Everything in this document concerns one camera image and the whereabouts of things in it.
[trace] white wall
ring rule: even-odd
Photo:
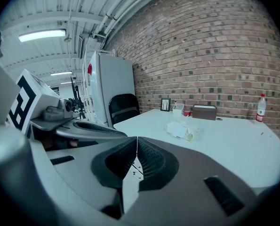
[[[79,95],[80,95],[80,98],[81,100],[83,101],[83,95],[82,95],[82,88],[81,88],[81,85],[78,85],[78,88],[79,88]],[[73,90],[72,90],[72,85],[71,84],[68,84],[68,85],[62,85],[62,86],[59,86],[59,96],[61,98],[64,98],[64,99],[68,99],[68,98],[74,98],[74,94],[73,94]]]

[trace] corrugated metal ceiling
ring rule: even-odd
[[[105,13],[116,0],[11,0],[0,16],[3,41],[1,63],[13,79],[27,68],[48,85],[67,81],[69,76],[50,76],[51,73],[73,71],[77,81],[81,80],[82,61],[77,58],[79,35],[93,32],[101,23]],[[116,13],[128,0],[122,0],[114,9]],[[143,0],[143,6],[149,0]],[[130,17],[139,9],[131,9]],[[45,38],[20,42],[18,36],[46,29],[66,29],[69,43],[64,37]],[[92,48],[100,49],[101,41],[88,40]]]

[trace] small red can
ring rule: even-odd
[[[184,116],[191,116],[191,111],[184,111]]]

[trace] picture frame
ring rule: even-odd
[[[160,110],[161,111],[170,111],[170,98],[160,100]]]

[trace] ceiling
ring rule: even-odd
[[[83,58],[80,53],[80,39],[91,49],[102,49],[104,37],[94,35],[105,14],[112,8],[99,34],[105,36],[105,29],[112,17],[121,12],[107,36],[116,31],[142,6],[151,0],[11,0],[0,16],[3,57],[0,62],[10,76],[16,80],[23,69],[27,69],[50,86],[70,80],[69,75],[50,76],[51,73],[72,71],[76,81],[82,79]],[[65,37],[54,37],[21,42],[18,36],[28,32],[46,29],[66,29]]]

